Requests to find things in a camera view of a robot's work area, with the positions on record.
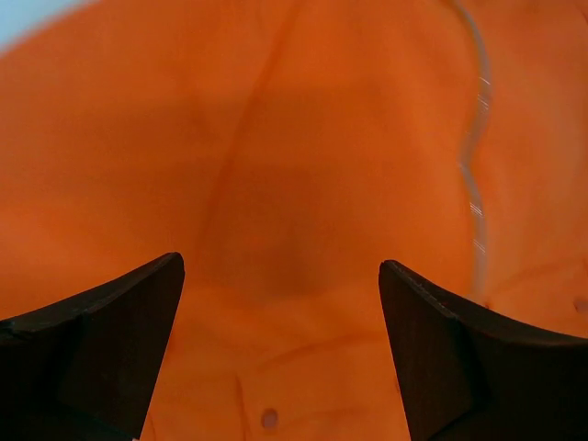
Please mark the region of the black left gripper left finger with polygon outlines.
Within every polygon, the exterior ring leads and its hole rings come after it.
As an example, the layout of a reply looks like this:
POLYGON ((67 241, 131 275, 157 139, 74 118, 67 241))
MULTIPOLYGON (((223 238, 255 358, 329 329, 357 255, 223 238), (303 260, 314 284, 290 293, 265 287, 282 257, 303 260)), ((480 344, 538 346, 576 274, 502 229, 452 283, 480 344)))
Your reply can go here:
POLYGON ((140 438, 185 280, 164 254, 1 322, 4 440, 140 438))

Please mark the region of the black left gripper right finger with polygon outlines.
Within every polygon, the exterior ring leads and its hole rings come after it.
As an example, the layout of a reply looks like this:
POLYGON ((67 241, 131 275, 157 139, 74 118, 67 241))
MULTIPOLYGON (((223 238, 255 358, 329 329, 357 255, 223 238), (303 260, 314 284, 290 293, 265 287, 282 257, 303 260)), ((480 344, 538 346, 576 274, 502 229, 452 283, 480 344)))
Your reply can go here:
POLYGON ((587 342, 519 322, 406 266, 379 293, 414 440, 584 440, 587 342))

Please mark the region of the orange zip-up jacket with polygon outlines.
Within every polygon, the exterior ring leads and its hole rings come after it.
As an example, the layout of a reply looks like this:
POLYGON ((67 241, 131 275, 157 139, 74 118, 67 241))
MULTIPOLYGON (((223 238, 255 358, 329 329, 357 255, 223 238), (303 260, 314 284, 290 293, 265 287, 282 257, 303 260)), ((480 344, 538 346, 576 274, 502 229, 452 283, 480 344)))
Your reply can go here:
POLYGON ((186 282, 146 440, 405 440, 397 260, 587 334, 584 1, 96 1, 1 56, 1 313, 186 282))

